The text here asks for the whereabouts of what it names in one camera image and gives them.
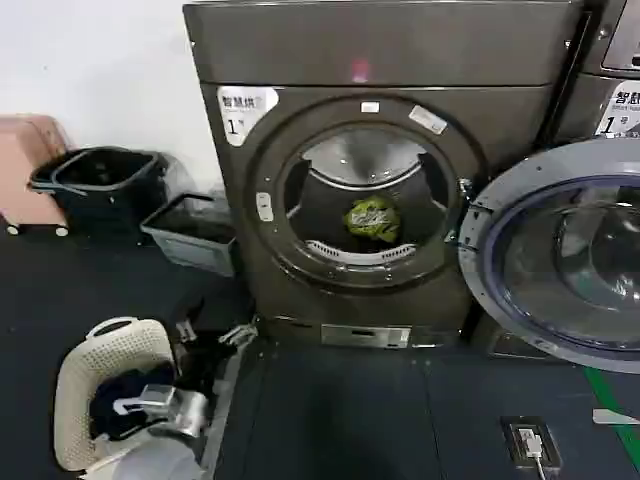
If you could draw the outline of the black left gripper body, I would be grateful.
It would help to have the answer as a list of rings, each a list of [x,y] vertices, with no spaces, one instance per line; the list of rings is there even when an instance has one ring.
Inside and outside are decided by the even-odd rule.
[[[217,340],[187,342],[181,347],[183,353],[178,361],[179,374],[174,386],[180,390],[212,396],[217,374],[237,353],[237,347]]]

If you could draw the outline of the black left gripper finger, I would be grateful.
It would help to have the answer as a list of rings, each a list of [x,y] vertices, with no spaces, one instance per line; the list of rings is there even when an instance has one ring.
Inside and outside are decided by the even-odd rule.
[[[254,324],[242,324],[221,335],[218,342],[229,347],[245,347],[257,336],[258,329]]]
[[[202,296],[182,299],[172,315],[172,324],[181,343],[193,342],[197,339],[194,326],[204,309],[205,299]]]

